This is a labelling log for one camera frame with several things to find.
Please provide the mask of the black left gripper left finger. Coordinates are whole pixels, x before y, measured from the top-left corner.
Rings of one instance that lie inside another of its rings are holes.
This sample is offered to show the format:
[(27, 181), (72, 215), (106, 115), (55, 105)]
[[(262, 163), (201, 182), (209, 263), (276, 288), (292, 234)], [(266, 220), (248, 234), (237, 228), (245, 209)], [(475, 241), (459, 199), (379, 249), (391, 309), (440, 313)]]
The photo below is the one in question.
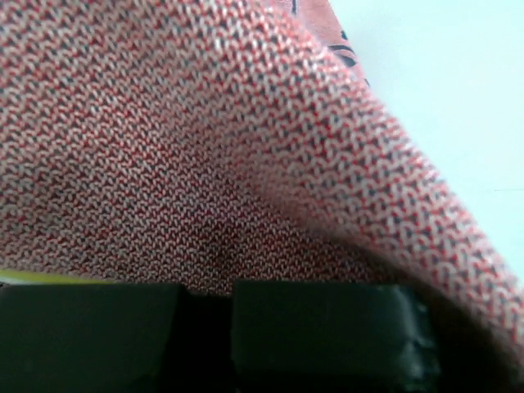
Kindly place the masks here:
[(153, 392), (183, 292), (177, 284), (1, 290), (3, 392)]

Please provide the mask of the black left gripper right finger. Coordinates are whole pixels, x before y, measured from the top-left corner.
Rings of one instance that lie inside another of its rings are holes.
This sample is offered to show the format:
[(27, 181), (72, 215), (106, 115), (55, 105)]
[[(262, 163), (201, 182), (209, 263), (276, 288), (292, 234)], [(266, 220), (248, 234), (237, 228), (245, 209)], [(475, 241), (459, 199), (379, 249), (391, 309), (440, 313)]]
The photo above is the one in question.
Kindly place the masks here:
[(439, 350), (405, 286), (238, 282), (231, 357), (241, 392), (433, 392)]

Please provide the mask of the red and pink patterned pillowcase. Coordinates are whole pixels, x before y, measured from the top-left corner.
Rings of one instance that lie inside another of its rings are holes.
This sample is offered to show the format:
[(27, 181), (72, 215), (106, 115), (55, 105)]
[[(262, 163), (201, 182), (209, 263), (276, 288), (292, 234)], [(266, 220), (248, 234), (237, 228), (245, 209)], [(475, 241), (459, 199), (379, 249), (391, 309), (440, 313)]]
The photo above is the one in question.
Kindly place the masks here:
[(382, 281), (523, 367), (523, 290), (368, 85), (254, 1), (1, 4), (1, 266)]

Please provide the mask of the white pillow with yellow edge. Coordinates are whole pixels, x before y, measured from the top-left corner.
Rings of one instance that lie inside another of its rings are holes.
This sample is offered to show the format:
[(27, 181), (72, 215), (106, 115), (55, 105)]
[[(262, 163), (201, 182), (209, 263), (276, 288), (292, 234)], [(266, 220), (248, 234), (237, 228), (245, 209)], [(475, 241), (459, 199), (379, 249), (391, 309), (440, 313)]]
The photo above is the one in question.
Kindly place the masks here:
[(70, 275), (54, 273), (35, 273), (2, 269), (0, 272), (1, 284), (8, 285), (73, 285), (73, 284), (112, 284), (112, 281), (97, 280), (93, 278), (81, 278)]

